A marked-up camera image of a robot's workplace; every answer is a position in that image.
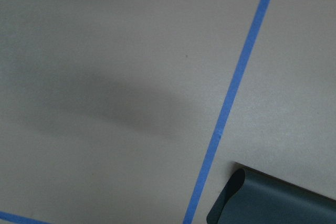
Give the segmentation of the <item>black mouse pad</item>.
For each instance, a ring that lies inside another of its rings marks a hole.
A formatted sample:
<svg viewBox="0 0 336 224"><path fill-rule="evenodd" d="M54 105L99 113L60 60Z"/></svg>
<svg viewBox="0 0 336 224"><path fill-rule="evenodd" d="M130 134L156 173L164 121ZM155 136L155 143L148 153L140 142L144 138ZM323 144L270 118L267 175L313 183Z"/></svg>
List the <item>black mouse pad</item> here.
<svg viewBox="0 0 336 224"><path fill-rule="evenodd" d="M207 223L335 223L335 200L240 168L229 178Z"/></svg>

